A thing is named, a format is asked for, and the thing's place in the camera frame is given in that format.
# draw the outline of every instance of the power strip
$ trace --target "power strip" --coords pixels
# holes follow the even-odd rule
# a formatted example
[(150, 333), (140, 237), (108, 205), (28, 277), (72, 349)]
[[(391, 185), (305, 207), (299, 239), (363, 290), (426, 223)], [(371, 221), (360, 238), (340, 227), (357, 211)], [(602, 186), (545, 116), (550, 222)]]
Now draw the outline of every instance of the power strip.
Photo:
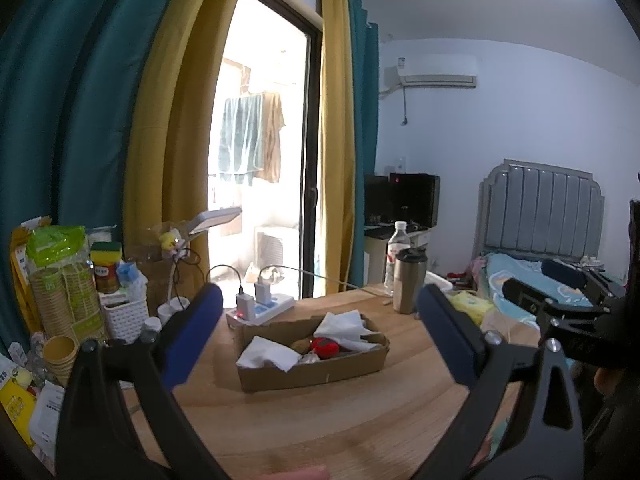
[(296, 304), (296, 300), (292, 296), (286, 294), (272, 294), (271, 301), (268, 304), (256, 303), (255, 319), (248, 321), (238, 315), (238, 310), (232, 308), (226, 312), (226, 323), (230, 328), (235, 328), (242, 325), (263, 325), (268, 320), (273, 319), (278, 314), (286, 312)]

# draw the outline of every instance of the air conditioner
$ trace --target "air conditioner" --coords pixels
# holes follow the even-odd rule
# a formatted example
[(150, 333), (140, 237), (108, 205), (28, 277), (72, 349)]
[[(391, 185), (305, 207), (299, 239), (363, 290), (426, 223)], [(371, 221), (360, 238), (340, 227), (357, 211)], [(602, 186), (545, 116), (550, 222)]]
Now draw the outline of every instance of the air conditioner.
[(403, 86), (475, 88), (478, 62), (474, 56), (460, 54), (399, 57), (398, 75)]
[(255, 228), (254, 262), (259, 268), (285, 265), (300, 266), (300, 233), (297, 229), (279, 226)]

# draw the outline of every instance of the towel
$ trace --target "towel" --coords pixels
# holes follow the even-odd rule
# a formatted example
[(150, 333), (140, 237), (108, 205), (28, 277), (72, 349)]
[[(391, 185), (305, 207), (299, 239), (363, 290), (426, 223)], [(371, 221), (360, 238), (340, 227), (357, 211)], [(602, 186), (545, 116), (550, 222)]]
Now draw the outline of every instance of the towel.
[(266, 92), (262, 106), (263, 169), (255, 176), (273, 184), (280, 181), (280, 130), (284, 126), (280, 94)]
[(218, 173), (220, 179), (236, 184), (253, 184), (263, 170), (264, 95), (227, 99), (220, 129)]

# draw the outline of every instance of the yellow curtain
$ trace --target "yellow curtain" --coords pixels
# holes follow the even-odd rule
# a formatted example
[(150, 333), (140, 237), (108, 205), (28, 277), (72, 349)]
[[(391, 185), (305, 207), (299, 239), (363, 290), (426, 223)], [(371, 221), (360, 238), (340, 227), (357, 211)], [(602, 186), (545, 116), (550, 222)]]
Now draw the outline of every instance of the yellow curtain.
[[(347, 0), (322, 0), (321, 167), (324, 271), (346, 281), (354, 222), (353, 69)], [(325, 292), (340, 287), (328, 282)]]
[[(237, 1), (171, 0), (167, 7), (145, 65), (130, 132), (125, 245), (136, 243), (142, 229), (188, 220), (207, 209), (213, 97)], [(193, 248), (206, 271), (203, 238)]]
[[(207, 163), (213, 99), (238, 0), (204, 0), (184, 53), (167, 132), (162, 216), (193, 218), (207, 209)], [(202, 259), (207, 239), (192, 244)], [(209, 269), (208, 258), (205, 262)]]

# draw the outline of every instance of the ceiling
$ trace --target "ceiling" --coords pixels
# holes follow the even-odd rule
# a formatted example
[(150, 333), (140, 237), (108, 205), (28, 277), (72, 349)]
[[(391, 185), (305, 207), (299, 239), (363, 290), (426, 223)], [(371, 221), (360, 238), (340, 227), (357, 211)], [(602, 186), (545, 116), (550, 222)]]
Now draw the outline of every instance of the ceiling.
[(363, 0), (381, 41), (468, 38), (572, 56), (640, 85), (640, 41), (614, 0)]

